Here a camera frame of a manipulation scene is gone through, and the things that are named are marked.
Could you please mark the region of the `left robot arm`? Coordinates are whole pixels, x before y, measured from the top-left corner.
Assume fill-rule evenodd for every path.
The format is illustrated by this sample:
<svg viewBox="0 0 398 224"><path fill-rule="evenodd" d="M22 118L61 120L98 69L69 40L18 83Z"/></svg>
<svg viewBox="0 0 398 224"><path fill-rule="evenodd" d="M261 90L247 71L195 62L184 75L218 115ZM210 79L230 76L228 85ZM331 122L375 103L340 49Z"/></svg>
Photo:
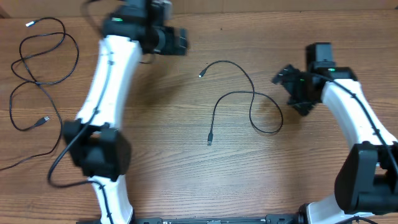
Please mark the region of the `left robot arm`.
<svg viewBox="0 0 398 224"><path fill-rule="evenodd" d="M134 223L126 173L131 145L122 135L124 106L133 74L145 54L187 54L185 29L165 25L170 1L126 1L99 28L99 54L88 96L74 121L64 123L65 152L96 192L97 223Z"/></svg>

